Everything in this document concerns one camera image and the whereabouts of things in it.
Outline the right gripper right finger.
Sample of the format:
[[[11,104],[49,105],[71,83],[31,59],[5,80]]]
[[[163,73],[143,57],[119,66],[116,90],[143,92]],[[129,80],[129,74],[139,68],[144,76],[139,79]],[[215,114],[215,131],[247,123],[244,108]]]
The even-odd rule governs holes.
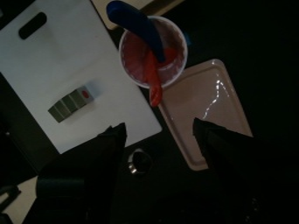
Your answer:
[[[228,224],[299,224],[299,157],[200,119],[192,134],[217,177]]]

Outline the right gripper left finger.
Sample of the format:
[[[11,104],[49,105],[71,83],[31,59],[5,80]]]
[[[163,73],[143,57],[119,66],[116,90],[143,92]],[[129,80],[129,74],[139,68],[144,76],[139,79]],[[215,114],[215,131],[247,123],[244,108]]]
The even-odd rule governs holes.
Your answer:
[[[23,224],[109,224],[125,142],[127,126],[120,123],[41,168]]]

